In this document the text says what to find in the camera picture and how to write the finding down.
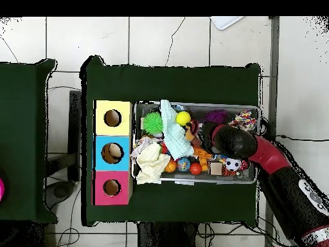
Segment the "green table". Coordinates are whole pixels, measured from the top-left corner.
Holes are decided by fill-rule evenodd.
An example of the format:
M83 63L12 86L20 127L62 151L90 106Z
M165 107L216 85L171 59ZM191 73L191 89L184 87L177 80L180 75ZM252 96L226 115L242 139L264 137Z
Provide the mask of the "green table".
M0 169L7 177L0 220L57 221L43 202L45 90L54 67L55 60L0 63Z
M144 68L139 66L105 66L98 56L89 57L81 68L82 124L82 219L95 221L184 221L194 223L245 221L255 226L256 183L252 185L194 186L134 185L127 206L93 206L91 204L93 152L93 100L167 99L172 102L258 105L260 67L212 66L205 68Z

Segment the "purple toy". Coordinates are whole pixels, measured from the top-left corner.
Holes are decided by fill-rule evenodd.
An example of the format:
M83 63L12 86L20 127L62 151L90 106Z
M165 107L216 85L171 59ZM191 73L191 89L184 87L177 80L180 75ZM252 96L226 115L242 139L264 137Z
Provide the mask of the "purple toy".
M203 122L214 122L217 124L224 124L228 118L228 113L225 110L216 110L208 113Z

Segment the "plastic bin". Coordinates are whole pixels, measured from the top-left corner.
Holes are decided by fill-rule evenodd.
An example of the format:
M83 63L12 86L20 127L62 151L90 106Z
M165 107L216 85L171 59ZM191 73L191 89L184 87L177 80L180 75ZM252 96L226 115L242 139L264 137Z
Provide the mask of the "plastic bin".
M154 109L159 109L159 102L137 102L134 105L134 122L135 127L133 131L133 142L140 139L145 133L141 129L141 118L144 117L149 112ZM225 104L189 104L180 102L171 102L172 107L177 104L187 107L193 114L193 118L200 120L205 117L205 115L213 110L224 109L229 113L229 119L232 120L236 114L239 114L243 110L250 110L252 112L252 117L257 119L257 124L254 129L254 133L260 133L260 119L262 117L262 112L259 107L256 106L246 106L246 105L225 105ZM136 177L139 172L139 167L137 164L132 164L132 175ZM255 164L251 163L247 170L242 171L242 177L238 176L214 176L209 175L207 172L202 172L201 174L195 176L190 172L181 172L176 169L174 172L167 173L163 172L159 183L162 181L176 181L176 182L201 182L201 183L217 183L217 184L251 184L257 180L258 169Z

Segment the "pink box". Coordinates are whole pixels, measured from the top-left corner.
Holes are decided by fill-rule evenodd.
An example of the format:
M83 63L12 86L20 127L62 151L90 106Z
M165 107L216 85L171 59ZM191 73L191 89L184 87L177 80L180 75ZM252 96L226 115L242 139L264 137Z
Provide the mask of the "pink box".
M120 191L109 196L104 191L104 184L108 180L116 180ZM95 177L95 205L127 205L132 195L132 177L128 171L96 171Z

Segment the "red ball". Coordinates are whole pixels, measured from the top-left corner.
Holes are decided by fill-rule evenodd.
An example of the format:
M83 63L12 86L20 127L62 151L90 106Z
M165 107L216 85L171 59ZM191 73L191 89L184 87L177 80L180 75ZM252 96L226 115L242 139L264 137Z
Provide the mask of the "red ball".
M199 163L195 162L191 164L190 172L193 175L199 175L202 172L202 167Z

